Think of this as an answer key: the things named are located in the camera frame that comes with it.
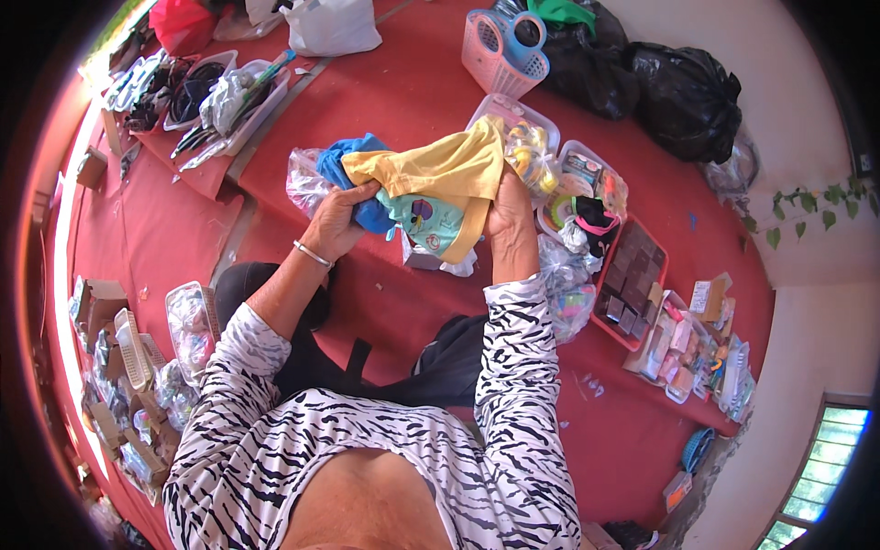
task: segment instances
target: woman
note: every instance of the woman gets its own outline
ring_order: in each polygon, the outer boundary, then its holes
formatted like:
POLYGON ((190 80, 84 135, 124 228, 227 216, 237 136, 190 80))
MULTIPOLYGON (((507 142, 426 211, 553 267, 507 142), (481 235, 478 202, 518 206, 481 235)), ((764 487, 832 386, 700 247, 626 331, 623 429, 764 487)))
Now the woman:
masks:
POLYGON ((330 194, 280 267, 241 268, 218 284, 220 316, 236 292, 238 304, 163 490, 174 544, 577 548, 555 415, 556 342, 525 185, 505 166, 488 213, 488 317, 446 327, 422 354, 416 382, 391 392, 346 386, 301 320, 329 267, 363 235, 352 207, 377 190, 372 182, 330 194), (468 338, 475 332, 481 338, 468 338), (466 384, 444 388, 468 369, 466 384), (290 372, 294 390, 281 405, 279 371, 290 372), (474 404, 485 447, 443 409, 407 406, 462 399, 474 404))

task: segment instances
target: window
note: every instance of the window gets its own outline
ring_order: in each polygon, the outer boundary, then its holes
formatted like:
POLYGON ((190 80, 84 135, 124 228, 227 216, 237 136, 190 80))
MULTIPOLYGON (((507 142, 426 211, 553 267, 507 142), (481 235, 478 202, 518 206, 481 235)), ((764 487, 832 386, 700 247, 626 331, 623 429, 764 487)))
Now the window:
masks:
POLYGON ((755 546, 781 550, 825 513, 868 423, 867 398, 826 395, 798 475, 755 546))

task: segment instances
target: silver bangle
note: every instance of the silver bangle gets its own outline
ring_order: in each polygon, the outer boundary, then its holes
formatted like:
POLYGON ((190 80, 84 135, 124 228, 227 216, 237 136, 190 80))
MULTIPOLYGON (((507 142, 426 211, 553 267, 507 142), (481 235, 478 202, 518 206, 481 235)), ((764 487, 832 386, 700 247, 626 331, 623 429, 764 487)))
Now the silver bangle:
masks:
POLYGON ((293 241, 293 246, 295 246, 299 250, 303 251, 306 256, 309 256, 310 258, 317 261, 319 264, 321 264, 322 266, 324 266, 327 269, 333 269, 333 266, 336 265, 335 261, 324 260, 323 258, 318 256, 316 253, 314 253, 311 250, 309 250, 308 248, 306 248, 305 245, 303 243, 299 242, 298 240, 293 241))

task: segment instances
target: yellow cloth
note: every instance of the yellow cloth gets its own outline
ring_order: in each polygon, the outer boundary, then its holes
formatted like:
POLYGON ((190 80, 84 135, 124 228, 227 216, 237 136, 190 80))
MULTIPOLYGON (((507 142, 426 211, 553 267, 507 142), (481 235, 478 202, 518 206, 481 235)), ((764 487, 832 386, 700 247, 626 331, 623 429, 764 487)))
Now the yellow cloth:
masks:
POLYGON ((465 213, 461 231, 440 256, 456 264, 480 240, 489 203, 498 193, 504 167, 503 131, 503 120, 487 114, 471 129, 419 149, 343 155, 342 167, 355 185, 376 180, 391 198, 417 193, 459 207, 465 213))

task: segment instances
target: black and white patterned top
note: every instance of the black and white patterned top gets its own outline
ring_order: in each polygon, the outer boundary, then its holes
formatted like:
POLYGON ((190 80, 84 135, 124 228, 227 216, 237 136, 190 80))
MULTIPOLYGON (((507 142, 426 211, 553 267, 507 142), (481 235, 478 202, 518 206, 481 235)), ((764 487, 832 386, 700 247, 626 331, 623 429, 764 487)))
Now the black and white patterned top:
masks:
POLYGON ((453 548, 578 548, 575 490, 556 423, 556 341, 539 276, 484 289, 489 321, 474 413, 486 446, 436 407, 327 390, 275 407, 290 354, 242 304, 162 491, 178 548, 277 548, 309 479, 336 453, 406 458, 428 483, 453 548))

